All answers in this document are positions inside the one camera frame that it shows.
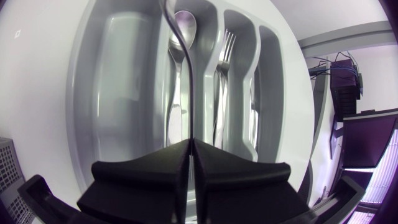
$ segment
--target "gray basket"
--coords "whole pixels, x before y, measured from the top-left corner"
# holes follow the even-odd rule
[[[18,194],[25,182],[12,139],[0,138],[0,200],[15,223],[32,223],[33,212]]]

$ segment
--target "gray plastic cutlery tray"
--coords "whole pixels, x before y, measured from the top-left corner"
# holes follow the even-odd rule
[[[191,47],[195,70],[195,137],[213,144],[213,77],[224,30],[236,34],[228,72],[223,149],[242,158],[275,162],[284,111],[284,81],[275,28],[227,2],[181,0],[176,12],[197,20]],[[67,80],[67,131],[80,189],[95,161],[128,161],[165,147],[174,90],[168,54],[170,28],[157,1],[91,0],[76,32]],[[250,86],[257,69],[258,145],[249,141]],[[183,139],[188,138],[187,64],[182,67]],[[187,217],[194,219],[195,192]]]

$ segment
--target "spoon head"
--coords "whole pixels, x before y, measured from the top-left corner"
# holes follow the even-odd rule
[[[197,33],[197,21],[195,16],[188,11],[178,11],[174,16],[185,40],[185,44],[187,45],[187,48],[190,48]],[[176,49],[182,50],[181,44],[174,34],[170,36],[170,45]]]

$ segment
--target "spoon handle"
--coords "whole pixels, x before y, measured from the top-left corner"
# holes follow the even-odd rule
[[[183,39],[181,30],[178,28],[178,25],[175,21],[174,18],[174,12],[175,12],[175,3],[177,1],[176,0],[159,0],[160,3],[160,8],[162,9],[163,15],[166,18],[167,23],[169,24],[171,30],[173,31],[173,33],[175,34],[175,36],[177,37],[178,41],[180,42],[181,46],[182,46],[182,50],[184,52],[185,58],[187,59],[187,63],[188,63],[188,72],[189,72],[189,135],[190,135],[190,139],[193,139],[193,118],[194,118],[194,109],[193,109],[193,105],[195,104],[194,102],[194,97],[193,97],[193,93],[195,92],[194,90],[194,86],[193,86],[193,65],[192,65],[192,59],[191,56],[188,52],[188,47],[185,44],[185,41]]]
[[[182,63],[175,64],[175,87],[172,106],[167,123],[167,146],[182,141],[182,111],[181,111],[181,68]]]

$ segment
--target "spoon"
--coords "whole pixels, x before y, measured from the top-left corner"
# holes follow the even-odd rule
[[[181,30],[187,48],[190,48],[195,40],[197,22],[191,12],[178,11],[175,13],[175,21]],[[167,125],[167,145],[182,141],[182,111],[181,111],[181,68],[185,58],[183,48],[173,33],[169,39],[169,53],[175,65],[175,88],[172,106]]]

